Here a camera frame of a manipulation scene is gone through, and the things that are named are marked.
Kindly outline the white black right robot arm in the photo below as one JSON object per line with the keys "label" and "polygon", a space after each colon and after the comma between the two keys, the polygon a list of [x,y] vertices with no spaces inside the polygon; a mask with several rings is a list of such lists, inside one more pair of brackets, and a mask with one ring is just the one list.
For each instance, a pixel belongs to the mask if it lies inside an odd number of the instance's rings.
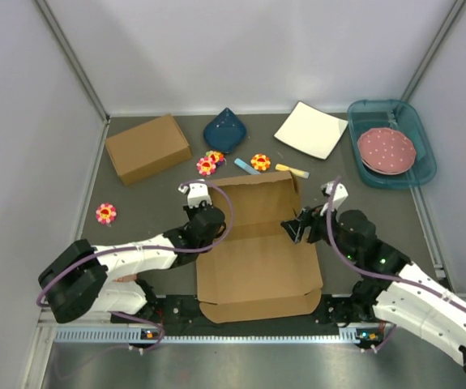
{"label": "white black right robot arm", "polygon": [[409,331],[451,357],[466,373],[466,301],[378,238],[375,225],[363,212],[305,207],[280,225],[295,243],[326,242],[361,276],[351,294],[357,318],[377,319]]}

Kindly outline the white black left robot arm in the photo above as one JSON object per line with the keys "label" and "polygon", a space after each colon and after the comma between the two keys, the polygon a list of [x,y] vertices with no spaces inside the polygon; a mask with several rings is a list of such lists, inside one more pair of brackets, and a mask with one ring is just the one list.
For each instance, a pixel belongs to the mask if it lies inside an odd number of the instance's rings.
{"label": "white black left robot arm", "polygon": [[139,321],[152,319],[156,295],[140,272],[169,270],[193,263],[208,252],[225,229],[217,207],[187,207],[188,221],[151,239],[128,245],[71,243],[38,277],[39,302],[46,302],[57,323],[70,323],[89,312],[119,312]]}

